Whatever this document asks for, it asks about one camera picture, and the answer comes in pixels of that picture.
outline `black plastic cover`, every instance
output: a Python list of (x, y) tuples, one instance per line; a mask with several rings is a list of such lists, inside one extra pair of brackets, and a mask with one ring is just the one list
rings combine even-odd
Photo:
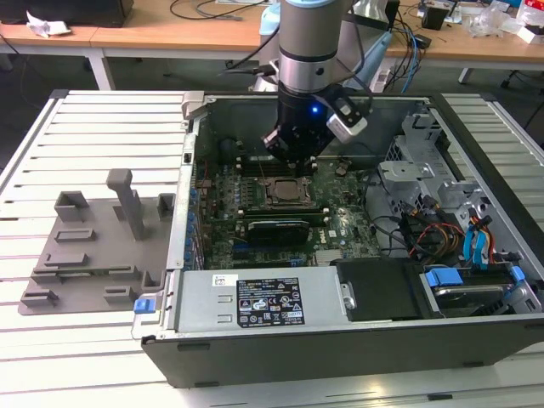
[(351, 286), (356, 302), (347, 310), (349, 321), (433, 317), (417, 272), (421, 266), (394, 258), (345, 259), (336, 266), (340, 283)]

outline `power supply label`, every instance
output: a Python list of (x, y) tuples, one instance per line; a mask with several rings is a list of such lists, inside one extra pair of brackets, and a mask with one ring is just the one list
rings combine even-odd
[(298, 278), (238, 280), (238, 326), (292, 326), (304, 324)]

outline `metal bracket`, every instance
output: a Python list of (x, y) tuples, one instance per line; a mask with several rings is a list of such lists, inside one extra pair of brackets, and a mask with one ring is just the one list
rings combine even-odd
[(189, 91), (184, 94), (181, 102), (181, 112), (187, 121), (206, 114), (206, 95), (204, 91)]

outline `paper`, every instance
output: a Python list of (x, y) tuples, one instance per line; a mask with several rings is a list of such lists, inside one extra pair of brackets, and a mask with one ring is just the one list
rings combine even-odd
[(500, 28), (501, 30), (505, 32), (509, 32), (511, 34), (518, 34), (519, 30), (521, 30), (521, 27), (523, 26), (524, 26), (523, 23), (519, 22), (513, 17), (508, 17), (506, 20), (502, 22)]
[(32, 30), (34, 34), (43, 38), (49, 38), (49, 36), (59, 36), (61, 34), (68, 34), (71, 30), (68, 28), (64, 21), (43, 21), (37, 19), (28, 11), (26, 12), (28, 23), (26, 26)]

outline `blue latch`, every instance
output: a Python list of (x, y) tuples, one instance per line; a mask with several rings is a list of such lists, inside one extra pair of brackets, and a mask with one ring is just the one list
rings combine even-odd
[(455, 268), (432, 268), (425, 274), (429, 286), (462, 285), (462, 278)]
[(519, 266), (513, 266), (510, 269), (510, 273), (512, 274), (512, 277), (516, 282), (519, 282), (519, 281), (522, 281), (523, 279), (525, 279), (524, 271), (521, 270), (521, 268)]
[(134, 302), (134, 313), (136, 315), (155, 313), (155, 299), (138, 299)]

